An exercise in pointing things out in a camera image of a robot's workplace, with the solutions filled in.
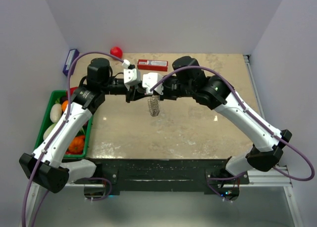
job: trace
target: white wall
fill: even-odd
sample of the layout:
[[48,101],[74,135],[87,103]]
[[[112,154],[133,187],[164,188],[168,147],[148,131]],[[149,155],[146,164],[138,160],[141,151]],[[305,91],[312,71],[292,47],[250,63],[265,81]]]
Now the white wall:
[[250,54],[282,0],[47,0],[81,51]]
[[20,221],[18,160],[34,147],[51,91],[65,88],[67,51],[45,0],[0,0],[0,226]]
[[[265,117],[291,130],[292,143],[317,168],[317,0],[283,0],[252,53],[251,66]],[[284,150],[291,174],[309,176],[306,163]],[[293,185],[305,226],[316,226],[317,178]]]

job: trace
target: table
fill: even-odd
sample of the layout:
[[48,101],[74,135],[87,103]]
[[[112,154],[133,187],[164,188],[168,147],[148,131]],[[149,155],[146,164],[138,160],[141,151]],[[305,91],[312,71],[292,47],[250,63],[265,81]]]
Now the table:
[[[242,55],[235,54],[124,54],[137,64],[138,59],[156,59],[171,64],[189,55],[201,66],[223,75],[256,112],[259,112],[253,87]],[[96,57],[81,58],[71,77],[78,86],[87,74],[87,66]],[[121,63],[108,58],[113,73],[121,72]],[[150,71],[141,70],[141,74]],[[106,96],[98,108],[90,136],[88,158],[94,159],[226,159],[250,149],[252,142],[226,118],[192,98],[160,102],[160,114],[152,117],[148,99],[127,104],[124,96]]]

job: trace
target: white arm segment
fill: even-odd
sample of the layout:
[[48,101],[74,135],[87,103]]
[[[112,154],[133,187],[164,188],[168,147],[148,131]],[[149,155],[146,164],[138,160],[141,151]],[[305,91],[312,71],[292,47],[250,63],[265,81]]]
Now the white arm segment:
[[[62,124],[65,115],[66,111],[46,140],[44,140],[44,142],[36,150],[34,150],[34,158],[39,158],[46,143]],[[91,112],[88,109],[82,109],[82,105],[74,102],[71,103],[68,122],[64,125],[61,132],[50,144],[49,148],[47,149],[47,153],[42,158],[42,162],[44,163],[45,161],[49,161],[51,167],[58,168],[71,141],[74,139],[80,128],[91,118],[91,116]]]
[[[279,129],[267,123],[241,99],[237,92],[236,94],[253,115],[255,115],[267,127],[269,127],[276,136],[281,137],[281,131]],[[245,135],[249,137],[249,139],[260,152],[272,151],[273,146],[277,145],[279,141],[271,137],[271,135],[265,129],[256,123],[247,113],[243,112],[242,107],[238,104],[232,93],[229,94],[229,96],[226,98],[226,101],[226,105],[220,105],[214,110],[234,123]],[[246,159],[246,154],[248,152],[249,151],[239,156],[232,157],[226,165],[226,170],[232,175],[238,175],[242,172],[253,169]]]

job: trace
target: green crate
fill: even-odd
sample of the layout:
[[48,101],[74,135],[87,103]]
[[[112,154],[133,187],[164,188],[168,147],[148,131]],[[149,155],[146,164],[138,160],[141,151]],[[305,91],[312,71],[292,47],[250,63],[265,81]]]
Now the green crate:
[[[43,121],[42,121],[41,129],[40,129],[38,138],[36,140],[34,149],[36,149],[37,147],[40,146],[40,144],[43,143],[43,135],[44,135],[46,129],[50,125],[53,124],[51,122],[51,119],[50,119],[51,108],[55,104],[55,101],[58,98],[63,97],[63,96],[66,96],[66,91],[57,90],[57,91],[53,91],[52,92],[48,107],[46,108],[46,111],[45,111],[45,115],[44,115],[44,118],[43,118]],[[83,159],[83,158],[86,157],[92,123],[93,123],[93,116],[88,121],[87,127],[84,127],[84,130],[85,130],[85,133],[86,133],[86,137],[85,137],[85,146],[84,146],[83,153],[82,154],[65,154],[64,155],[65,159]]]

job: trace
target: beige table surface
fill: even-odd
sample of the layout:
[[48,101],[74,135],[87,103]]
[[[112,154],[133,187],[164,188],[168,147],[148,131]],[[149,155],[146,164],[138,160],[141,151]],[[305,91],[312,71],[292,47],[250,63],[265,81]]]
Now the beige table surface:
[[[124,54],[137,64],[138,59],[169,61],[190,55],[201,66],[222,74],[242,98],[258,112],[255,95],[242,55],[227,54]],[[71,77],[78,86],[87,66],[98,54],[81,58]],[[121,63],[109,59],[113,73]],[[226,118],[201,106],[192,98],[160,102],[160,114],[151,117],[146,98],[126,103],[124,96],[106,96],[94,115],[88,158],[109,159],[226,159],[247,151],[252,142]]]

